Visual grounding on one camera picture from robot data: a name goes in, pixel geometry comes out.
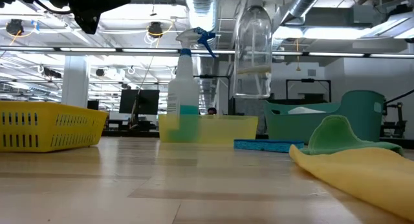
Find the monitor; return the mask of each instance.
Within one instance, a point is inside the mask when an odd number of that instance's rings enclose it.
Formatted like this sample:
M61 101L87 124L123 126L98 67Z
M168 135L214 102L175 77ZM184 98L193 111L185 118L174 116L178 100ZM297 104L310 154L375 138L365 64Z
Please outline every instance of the monitor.
M99 100L88 101L88 109L99 110Z
M141 90L137 97L138 90L124 89L121 94L119 113L132 113L135 99L138 102L138 113L140 115L157 115L159 90Z

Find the blue spray nozzle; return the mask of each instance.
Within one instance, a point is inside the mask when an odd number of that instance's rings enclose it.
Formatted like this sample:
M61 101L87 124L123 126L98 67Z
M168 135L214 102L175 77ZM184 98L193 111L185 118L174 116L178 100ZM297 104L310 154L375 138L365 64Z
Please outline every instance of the blue spray nozzle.
M213 58L217 58L215 56L215 54L213 53L212 49L210 48L208 42L207 42L209 39L215 38L215 33L205 31L201 27L194 28L194 32L201 35L199 40L197 40L197 43L202 43L206 47L206 49L210 53L210 55L212 55Z

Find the basket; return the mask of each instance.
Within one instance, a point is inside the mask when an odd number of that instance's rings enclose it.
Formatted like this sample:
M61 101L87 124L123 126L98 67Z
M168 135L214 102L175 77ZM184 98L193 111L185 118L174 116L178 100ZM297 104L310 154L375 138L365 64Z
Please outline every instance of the basket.
M340 104L281 105L267 103L265 106L269 139L302 140L309 142L313 131L329 115L342 115L351 123L355 135L361 140L377 142L380 138L384 96L374 91L349 91L342 96ZM290 115L295 107L306 107L324 113Z
M161 142L228 144L256 139L258 117L160 115Z
M55 103L0 102L0 151L49 152L99 143L107 113Z

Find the table surface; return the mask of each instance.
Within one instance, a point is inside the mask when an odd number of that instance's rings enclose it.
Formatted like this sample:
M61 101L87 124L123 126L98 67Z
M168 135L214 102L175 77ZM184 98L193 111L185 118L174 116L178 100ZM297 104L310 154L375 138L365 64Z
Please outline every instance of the table surface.
M0 223L409 222L317 180L286 153L102 138L98 147L0 153Z

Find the green bin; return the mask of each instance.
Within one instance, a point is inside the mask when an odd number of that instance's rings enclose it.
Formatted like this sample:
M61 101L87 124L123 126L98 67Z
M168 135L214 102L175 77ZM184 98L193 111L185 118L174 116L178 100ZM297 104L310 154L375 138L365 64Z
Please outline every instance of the green bin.
M361 140L379 141L384 96L374 91L349 91L340 104L265 105L267 131L270 139L302 140L309 142L313 131L329 115L348 118L356 136ZM289 114L297 107L306 107L324 113Z

